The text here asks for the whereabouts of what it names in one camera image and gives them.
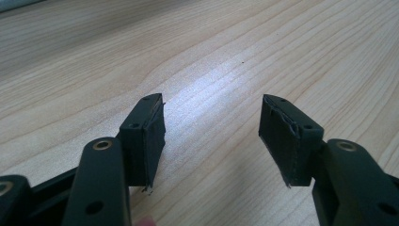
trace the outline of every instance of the round hole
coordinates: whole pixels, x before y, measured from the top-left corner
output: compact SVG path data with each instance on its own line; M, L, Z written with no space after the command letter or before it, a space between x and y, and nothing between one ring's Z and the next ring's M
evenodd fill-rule
M337 142L337 146L342 149L342 150L346 150L349 152L354 152L357 148L355 145L349 143L349 142L345 142L345 141L339 141Z
M386 213L386 214L393 215L393 216L395 216L395 215L398 214L398 212L396 211L396 209L395 209L393 206L389 205L389 204L380 203L380 204L378 205L378 207L379 207L384 213Z
M101 201L92 202L88 206L86 206L86 214L95 215L98 212L100 212L103 209L103 207L104 204Z
M97 151L106 150L109 147L111 147L111 145L112 145L111 140L100 140L93 145L93 149Z
M129 124L129 127L137 128L139 125L140 125L139 123L132 123L132 124Z
M0 182L0 196L9 192L13 186L14 184L10 181Z

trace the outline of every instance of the black plastic bracket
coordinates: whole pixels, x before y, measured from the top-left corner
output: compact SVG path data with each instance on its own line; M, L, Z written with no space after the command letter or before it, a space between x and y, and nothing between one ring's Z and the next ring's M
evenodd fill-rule
M0 226L130 225L128 186L153 186L165 146L161 93L142 98L117 137L91 141L77 169L33 188L0 177Z
M357 143L331 139L285 99L263 96L259 136L288 186L309 186L322 226L399 225L398 179Z

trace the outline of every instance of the table surface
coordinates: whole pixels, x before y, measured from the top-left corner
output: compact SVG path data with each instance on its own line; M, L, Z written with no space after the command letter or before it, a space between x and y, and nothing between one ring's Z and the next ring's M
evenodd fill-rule
M167 145L134 220L318 225L258 137L262 95L399 176L399 2L64 0L0 14L0 173L32 186L162 92Z

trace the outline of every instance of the wooden table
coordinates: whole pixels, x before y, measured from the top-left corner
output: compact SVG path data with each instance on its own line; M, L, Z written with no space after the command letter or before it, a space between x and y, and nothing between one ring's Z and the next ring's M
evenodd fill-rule
M399 176L397 1L46 1L0 14L0 172L37 185L162 92L166 141L134 220L318 225L258 138L262 95Z

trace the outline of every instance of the light wood surface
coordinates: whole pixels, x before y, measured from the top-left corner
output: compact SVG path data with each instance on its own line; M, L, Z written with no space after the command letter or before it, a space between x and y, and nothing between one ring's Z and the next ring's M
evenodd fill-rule
M258 138L262 95L399 176L398 84L394 0L41 2L0 14L0 172L34 186L76 167L162 92L167 145L134 220L318 225L311 188L287 188Z

